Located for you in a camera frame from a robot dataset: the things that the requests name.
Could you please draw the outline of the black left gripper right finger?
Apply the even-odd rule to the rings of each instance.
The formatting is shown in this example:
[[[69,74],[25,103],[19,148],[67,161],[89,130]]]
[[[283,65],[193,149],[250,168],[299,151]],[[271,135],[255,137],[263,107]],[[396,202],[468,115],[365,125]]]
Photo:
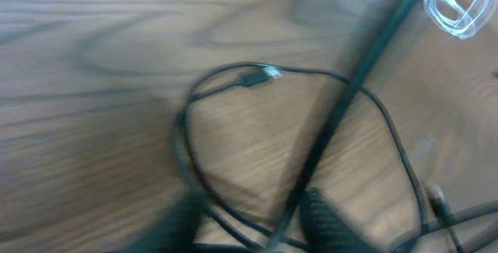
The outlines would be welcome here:
[[[312,253],[378,253],[328,204],[318,189],[306,191],[299,206],[300,225]]]

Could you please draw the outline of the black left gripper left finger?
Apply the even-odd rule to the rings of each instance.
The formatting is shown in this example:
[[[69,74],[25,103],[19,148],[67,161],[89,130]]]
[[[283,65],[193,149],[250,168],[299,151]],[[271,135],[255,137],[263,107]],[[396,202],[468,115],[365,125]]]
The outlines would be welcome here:
[[[186,194],[122,252],[188,252],[200,227],[203,212],[202,200],[197,195]]]

